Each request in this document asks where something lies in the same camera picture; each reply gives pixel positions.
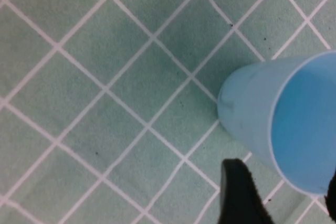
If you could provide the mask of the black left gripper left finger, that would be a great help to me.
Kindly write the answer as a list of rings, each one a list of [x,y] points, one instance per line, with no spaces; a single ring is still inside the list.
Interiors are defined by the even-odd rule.
[[[229,158],[222,161],[220,184],[218,223],[274,222],[242,160]]]

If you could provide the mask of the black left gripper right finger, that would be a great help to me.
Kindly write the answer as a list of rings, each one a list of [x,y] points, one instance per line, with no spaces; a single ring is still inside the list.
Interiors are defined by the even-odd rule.
[[[332,220],[336,220],[336,174],[329,182],[327,195],[324,197],[327,211]]]

